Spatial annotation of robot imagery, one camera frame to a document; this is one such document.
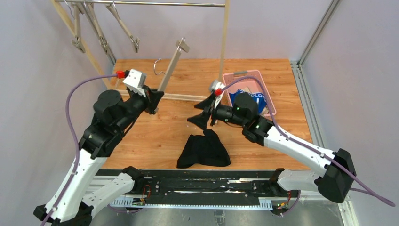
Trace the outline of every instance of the black cloth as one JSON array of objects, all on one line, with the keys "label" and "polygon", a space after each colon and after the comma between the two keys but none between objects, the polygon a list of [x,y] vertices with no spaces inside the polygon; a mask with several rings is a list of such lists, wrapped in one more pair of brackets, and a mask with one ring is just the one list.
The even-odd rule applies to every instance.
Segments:
[{"label": "black cloth", "polygon": [[226,148],[211,129],[204,130],[204,136],[190,135],[177,160],[177,168],[185,169],[196,163],[220,167],[231,164]]}]

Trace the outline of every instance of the wooden tabletop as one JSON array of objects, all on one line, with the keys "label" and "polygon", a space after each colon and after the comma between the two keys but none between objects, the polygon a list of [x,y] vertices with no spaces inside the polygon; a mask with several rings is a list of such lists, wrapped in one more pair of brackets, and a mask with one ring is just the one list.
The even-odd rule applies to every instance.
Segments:
[{"label": "wooden tabletop", "polygon": [[[147,74],[145,84],[157,88],[163,75],[153,73],[155,60],[117,60],[114,72],[131,68]],[[161,60],[157,70],[166,70],[169,60]],[[288,132],[311,142],[301,100],[286,59],[227,59],[224,73],[257,69],[261,72],[272,101],[277,109],[276,120]],[[166,88],[167,93],[208,96],[210,83],[217,79],[219,60],[182,59],[179,60]],[[195,102],[161,100],[156,115],[141,114],[131,131],[115,148],[111,157],[103,165],[107,169],[121,169],[134,166],[138,169],[176,169],[184,145],[190,134],[202,135],[202,130],[187,122],[187,118],[197,115]],[[267,147],[261,147],[245,139],[241,129],[224,123],[208,127],[219,136],[227,149],[231,165],[211,167],[195,164],[191,169],[203,170],[308,170],[289,156]]]}]

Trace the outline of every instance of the wall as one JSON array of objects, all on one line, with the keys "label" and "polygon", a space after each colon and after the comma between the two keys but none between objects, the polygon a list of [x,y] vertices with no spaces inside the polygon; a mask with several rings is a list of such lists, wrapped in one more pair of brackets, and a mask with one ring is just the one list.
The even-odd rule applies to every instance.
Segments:
[{"label": "wall", "polygon": [[[299,59],[331,0],[231,0],[225,58]],[[224,3],[224,0],[171,2]],[[119,59],[171,58],[185,36],[182,58],[219,58],[223,8],[116,5],[121,19],[141,39],[140,51],[104,5],[95,5],[102,30]]]},{"label": "wall", "polygon": [[[348,150],[358,177],[396,204],[398,10],[395,0],[342,1],[303,67],[327,146]],[[350,196],[360,225],[397,225],[397,207]]]},{"label": "wall", "polygon": [[[49,201],[74,158],[65,99],[76,83],[97,72],[71,45],[72,35],[50,1],[6,1],[0,21],[0,225],[38,225],[34,208]],[[85,38],[95,40],[94,33],[85,32]],[[99,45],[92,43],[109,70]],[[104,89],[94,81],[72,97],[79,137]]]}]

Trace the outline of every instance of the pink plastic basket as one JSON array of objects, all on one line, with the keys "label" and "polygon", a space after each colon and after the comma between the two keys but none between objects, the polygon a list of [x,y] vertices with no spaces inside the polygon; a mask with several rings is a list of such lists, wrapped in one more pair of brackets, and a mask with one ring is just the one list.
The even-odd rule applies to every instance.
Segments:
[{"label": "pink plastic basket", "polygon": [[[226,74],[223,74],[223,82],[226,85],[228,85],[228,84],[232,83],[233,81],[235,81],[236,79],[239,79],[242,76],[254,76],[262,83],[263,87],[267,91],[266,95],[268,96],[268,99],[271,102],[271,103],[267,103],[267,104],[271,107],[272,114],[275,115],[276,108],[274,107],[274,104],[273,104],[273,101],[271,100],[269,91],[267,90],[267,87],[264,83],[264,80],[263,80],[262,75],[259,70],[249,70],[249,71],[242,71],[242,72],[226,73]],[[235,93],[239,89],[245,90],[246,88],[249,89],[250,93],[262,93],[262,88],[259,86],[259,84],[255,80],[252,80],[252,79],[244,79],[244,80],[237,82],[236,84],[229,87],[227,89],[227,92]],[[230,95],[228,93],[226,93],[226,95],[229,100],[229,104],[230,104],[230,106],[233,106],[233,104],[231,103]]]}]

